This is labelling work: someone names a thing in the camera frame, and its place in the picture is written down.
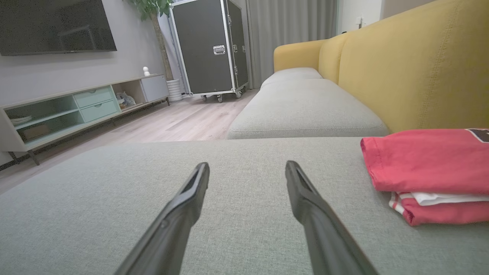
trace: light wood floor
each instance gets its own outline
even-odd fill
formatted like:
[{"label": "light wood floor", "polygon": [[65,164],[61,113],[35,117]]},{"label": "light wood floor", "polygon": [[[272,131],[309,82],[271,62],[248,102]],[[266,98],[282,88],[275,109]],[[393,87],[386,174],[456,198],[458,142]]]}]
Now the light wood floor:
[{"label": "light wood floor", "polygon": [[203,102],[200,96],[185,96],[180,102],[158,104],[63,142],[37,155],[41,165],[31,159],[0,171],[0,194],[32,176],[90,149],[125,143],[225,139],[229,126],[258,90],[215,96]]}]

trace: television screen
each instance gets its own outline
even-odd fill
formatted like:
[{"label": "television screen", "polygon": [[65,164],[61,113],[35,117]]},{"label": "television screen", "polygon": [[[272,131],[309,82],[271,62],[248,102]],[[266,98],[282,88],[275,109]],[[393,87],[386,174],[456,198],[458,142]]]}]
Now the television screen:
[{"label": "television screen", "polygon": [[0,0],[0,54],[115,51],[102,0]]}]

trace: mint green drawer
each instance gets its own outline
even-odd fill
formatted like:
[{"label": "mint green drawer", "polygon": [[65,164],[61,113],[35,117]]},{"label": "mint green drawer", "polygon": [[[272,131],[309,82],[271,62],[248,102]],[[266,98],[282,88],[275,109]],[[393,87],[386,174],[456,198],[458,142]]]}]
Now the mint green drawer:
[{"label": "mint green drawer", "polygon": [[81,110],[83,121],[90,122],[106,115],[111,115],[117,112],[114,101],[100,103]]},{"label": "mint green drawer", "polygon": [[78,107],[83,108],[112,99],[112,90],[110,87],[103,87],[93,91],[77,93],[74,97]]}]

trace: gray fabric surface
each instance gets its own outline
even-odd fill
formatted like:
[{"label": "gray fabric surface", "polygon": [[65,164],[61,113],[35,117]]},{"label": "gray fabric surface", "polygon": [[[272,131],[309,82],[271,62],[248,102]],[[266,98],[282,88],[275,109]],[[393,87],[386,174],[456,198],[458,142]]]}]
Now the gray fabric surface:
[{"label": "gray fabric surface", "polygon": [[486,274],[489,224],[410,227],[376,192],[360,139],[281,138],[103,147],[0,196],[0,274],[112,274],[194,166],[211,169],[183,275],[311,274],[289,205],[297,161],[381,274]]},{"label": "gray fabric surface", "polygon": [[236,117],[228,139],[367,137],[389,132],[368,107],[326,79],[262,86]]},{"label": "gray fabric surface", "polygon": [[291,68],[280,70],[269,78],[267,78],[263,83],[263,88],[265,85],[277,82],[285,81],[296,81],[298,79],[322,79],[323,77],[313,68]]}]

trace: white ribbed pot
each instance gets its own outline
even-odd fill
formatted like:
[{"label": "white ribbed pot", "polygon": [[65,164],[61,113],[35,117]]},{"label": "white ribbed pot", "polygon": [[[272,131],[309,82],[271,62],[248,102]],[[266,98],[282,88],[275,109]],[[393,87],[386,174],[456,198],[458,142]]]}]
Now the white ribbed pot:
[{"label": "white ribbed pot", "polygon": [[169,80],[166,82],[166,85],[168,86],[168,91],[170,92],[170,96],[168,96],[168,100],[170,102],[177,102],[183,99],[180,79]]}]

